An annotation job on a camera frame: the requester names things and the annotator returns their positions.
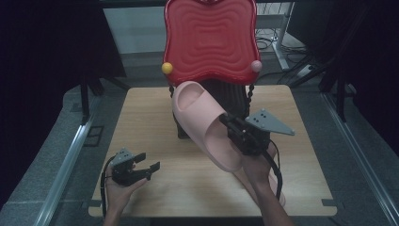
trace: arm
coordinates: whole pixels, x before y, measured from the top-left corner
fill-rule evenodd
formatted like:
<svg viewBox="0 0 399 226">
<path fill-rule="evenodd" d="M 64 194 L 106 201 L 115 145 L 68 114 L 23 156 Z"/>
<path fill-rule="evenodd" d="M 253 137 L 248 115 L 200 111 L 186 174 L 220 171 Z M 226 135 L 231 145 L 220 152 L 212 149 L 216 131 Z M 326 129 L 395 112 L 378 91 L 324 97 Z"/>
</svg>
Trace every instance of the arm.
<svg viewBox="0 0 399 226">
<path fill-rule="evenodd" d="M 270 143 L 267 151 L 272 157 L 274 157 L 276 154 L 276 147 Z M 267 160 L 261 155 L 242 155 L 242 160 L 244 172 L 246 173 L 258 199 L 264 225 L 294 225 L 270 187 L 268 179 L 270 165 Z"/>
<path fill-rule="evenodd" d="M 117 226 L 120 223 L 120 216 L 123 209 L 130 200 L 130 196 L 135 190 L 147 183 L 147 179 L 141 179 L 131 186 L 120 186 L 110 176 L 112 176 L 112 169 L 106 170 L 107 178 L 105 182 L 106 199 L 108 202 L 108 209 L 104 220 L 104 226 Z"/>
</svg>

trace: gray carpet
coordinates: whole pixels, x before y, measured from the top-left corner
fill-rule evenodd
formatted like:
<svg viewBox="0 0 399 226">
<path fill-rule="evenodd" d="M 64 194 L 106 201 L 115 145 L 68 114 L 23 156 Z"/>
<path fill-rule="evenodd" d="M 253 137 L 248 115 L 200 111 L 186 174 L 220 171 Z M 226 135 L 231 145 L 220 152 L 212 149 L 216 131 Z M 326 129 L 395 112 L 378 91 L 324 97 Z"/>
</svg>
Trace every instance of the gray carpet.
<svg viewBox="0 0 399 226">
<path fill-rule="evenodd" d="M 273 55 L 263 56 L 267 65 L 262 73 L 279 72 L 279 64 Z M 167 82 L 158 66 L 126 67 L 127 78 L 120 78 L 131 87 L 165 87 Z M 283 76 L 269 74 L 257 85 L 282 84 L 295 79 L 293 74 Z M 365 180 L 353 154 L 327 105 L 318 91 L 320 77 L 293 89 L 295 101 L 308 130 L 313 148 L 336 205 L 338 214 L 331 218 L 293 217 L 296 225 L 390 225 L 375 194 Z M 126 91 L 102 79 L 105 93 L 93 126 L 103 127 L 98 146 L 97 140 L 87 138 L 75 164 L 71 178 L 53 215 L 51 225 L 102 225 L 101 218 L 88 214 L 92 191 L 104 162 Z M 19 183 L 0 213 L 0 225 L 32 224 L 47 196 L 63 158 L 72 143 L 80 124 L 81 112 L 79 88 L 65 94 L 63 109 L 52 132 L 29 171 Z M 360 115 L 350 98 L 346 99 L 347 124 L 356 136 L 364 154 L 379 179 L 396 203 L 399 202 L 399 160 L 390 147 Z M 262 225 L 259 218 L 123 218 L 120 225 Z"/>
</svg>

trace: pink ball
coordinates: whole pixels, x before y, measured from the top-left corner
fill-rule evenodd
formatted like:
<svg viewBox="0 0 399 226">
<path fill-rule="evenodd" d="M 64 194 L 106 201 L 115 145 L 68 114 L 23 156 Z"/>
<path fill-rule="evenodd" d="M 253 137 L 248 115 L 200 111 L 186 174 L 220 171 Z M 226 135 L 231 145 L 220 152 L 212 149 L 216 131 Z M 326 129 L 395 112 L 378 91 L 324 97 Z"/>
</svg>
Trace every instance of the pink ball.
<svg viewBox="0 0 399 226">
<path fill-rule="evenodd" d="M 258 73 L 261 71 L 262 69 L 262 62 L 259 60 L 254 60 L 251 64 L 250 67 L 252 69 L 252 71 Z"/>
</svg>

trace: slipper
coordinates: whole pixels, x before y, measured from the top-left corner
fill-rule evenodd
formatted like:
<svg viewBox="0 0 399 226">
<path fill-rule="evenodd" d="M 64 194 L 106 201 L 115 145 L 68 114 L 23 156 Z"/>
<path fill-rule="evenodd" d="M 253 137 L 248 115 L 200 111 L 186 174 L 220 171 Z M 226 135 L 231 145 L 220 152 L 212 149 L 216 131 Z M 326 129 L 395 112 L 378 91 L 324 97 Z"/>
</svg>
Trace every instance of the slipper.
<svg viewBox="0 0 399 226">
<path fill-rule="evenodd" d="M 226 111 L 199 83 L 187 81 L 176 88 L 172 97 L 176 120 L 190 138 L 222 170 L 241 168 L 241 155 L 227 136 L 219 116 Z"/>
<path fill-rule="evenodd" d="M 246 188 L 246 190 L 247 190 L 247 192 L 249 193 L 249 195 L 250 195 L 250 197 L 252 198 L 252 200 L 254 200 L 255 203 L 259 206 L 258 198 L 257 198 L 257 196 L 256 196 L 256 193 L 255 193 L 255 191 L 253 190 L 253 187 L 252 187 L 252 185 L 250 184 L 250 181 L 248 180 L 248 178 L 247 178 L 246 174 L 244 173 L 244 171 L 241 169 L 241 170 L 235 171 L 233 174 L 234 174 L 234 176 L 241 182 L 241 184 L 243 184 L 243 186 Z M 276 192 L 277 192 L 277 182 L 276 182 L 276 180 L 272 177 L 271 174 L 269 174 L 269 184 L 270 184 L 270 187 L 272 188 L 273 193 L 276 195 Z M 282 192 L 281 192 L 280 195 L 279 195 L 279 204 L 280 204 L 281 206 L 284 206 L 284 205 L 285 205 L 285 196 L 284 196 L 284 194 L 283 194 Z"/>
</svg>

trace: wooden table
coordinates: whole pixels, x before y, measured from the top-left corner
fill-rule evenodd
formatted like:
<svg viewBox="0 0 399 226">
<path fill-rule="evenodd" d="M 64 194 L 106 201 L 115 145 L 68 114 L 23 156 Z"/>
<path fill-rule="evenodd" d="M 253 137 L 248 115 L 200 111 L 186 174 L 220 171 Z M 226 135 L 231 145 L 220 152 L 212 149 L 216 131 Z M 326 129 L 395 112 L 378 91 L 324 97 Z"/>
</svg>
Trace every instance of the wooden table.
<svg viewBox="0 0 399 226">
<path fill-rule="evenodd" d="M 333 216 L 332 200 L 290 89 L 258 86 L 251 111 L 265 107 L 295 129 L 295 136 L 272 134 L 280 151 L 284 206 L 290 216 Z M 161 169 L 137 190 L 125 208 L 131 217 L 254 217 L 261 212 L 242 184 L 219 169 L 190 139 L 178 139 L 168 88 L 133 88 L 127 93 L 106 159 L 125 147 L 134 154 L 147 153 L 137 165 L 145 169 L 160 161 Z M 93 200 L 100 200 L 97 184 Z M 101 207 L 89 207 L 94 217 Z"/>
</svg>

